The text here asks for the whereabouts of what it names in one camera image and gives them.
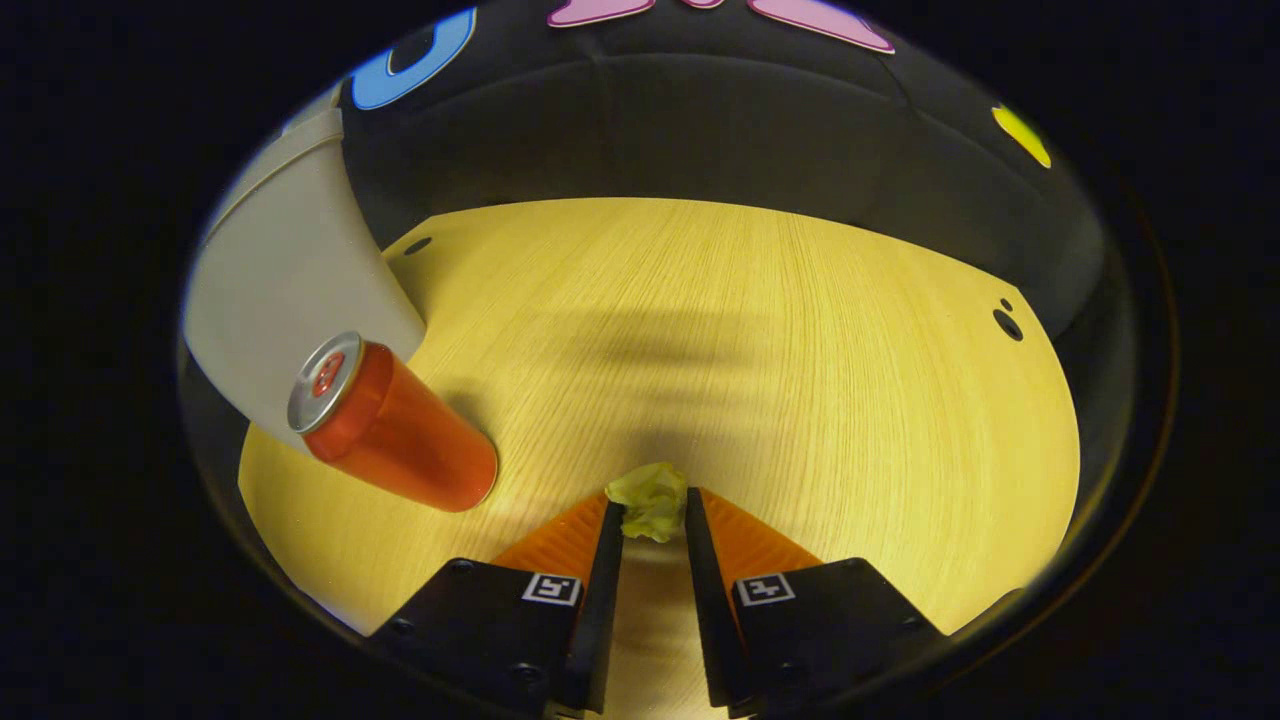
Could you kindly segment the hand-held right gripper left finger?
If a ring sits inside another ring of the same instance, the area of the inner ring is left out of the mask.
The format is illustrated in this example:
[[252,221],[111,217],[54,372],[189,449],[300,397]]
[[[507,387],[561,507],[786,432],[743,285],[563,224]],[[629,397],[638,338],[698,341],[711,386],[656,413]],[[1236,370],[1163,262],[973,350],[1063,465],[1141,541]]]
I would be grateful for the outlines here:
[[370,638],[483,716],[582,716],[605,702],[625,511],[589,497],[484,562],[447,561]]

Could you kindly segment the yellow paper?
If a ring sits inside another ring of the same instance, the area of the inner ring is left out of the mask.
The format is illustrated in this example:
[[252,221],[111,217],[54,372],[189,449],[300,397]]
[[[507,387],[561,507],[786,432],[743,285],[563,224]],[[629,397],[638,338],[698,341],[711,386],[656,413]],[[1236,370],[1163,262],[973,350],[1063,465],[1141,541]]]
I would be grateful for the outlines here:
[[689,479],[671,462],[635,468],[605,486],[605,496],[623,507],[621,532],[628,539],[669,542],[684,527]]

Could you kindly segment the red pop can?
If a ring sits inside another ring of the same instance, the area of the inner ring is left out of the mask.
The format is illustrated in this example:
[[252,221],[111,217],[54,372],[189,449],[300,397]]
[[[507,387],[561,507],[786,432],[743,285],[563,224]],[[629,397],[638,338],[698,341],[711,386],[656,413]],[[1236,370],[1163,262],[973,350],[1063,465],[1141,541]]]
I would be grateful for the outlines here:
[[497,484],[493,442],[388,346],[355,331],[303,361],[285,419],[320,462],[431,509],[468,511]]

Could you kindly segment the white desktop garbage bin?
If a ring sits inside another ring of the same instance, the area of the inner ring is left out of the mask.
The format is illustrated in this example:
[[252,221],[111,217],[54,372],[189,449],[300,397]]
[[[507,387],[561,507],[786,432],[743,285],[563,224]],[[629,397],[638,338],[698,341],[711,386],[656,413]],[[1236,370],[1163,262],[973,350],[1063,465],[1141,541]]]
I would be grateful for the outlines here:
[[285,419],[294,377],[355,331],[403,360],[426,327],[375,243],[343,158],[339,90],[297,111],[212,214],[186,292],[186,345],[220,395],[305,451]]

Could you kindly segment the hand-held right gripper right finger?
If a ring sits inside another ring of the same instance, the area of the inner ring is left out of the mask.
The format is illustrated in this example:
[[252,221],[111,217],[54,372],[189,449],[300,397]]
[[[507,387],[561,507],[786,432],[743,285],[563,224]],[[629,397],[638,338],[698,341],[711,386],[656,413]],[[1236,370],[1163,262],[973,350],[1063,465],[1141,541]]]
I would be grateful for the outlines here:
[[685,534],[708,693],[731,719],[865,719],[945,650],[865,559],[823,561],[700,487]]

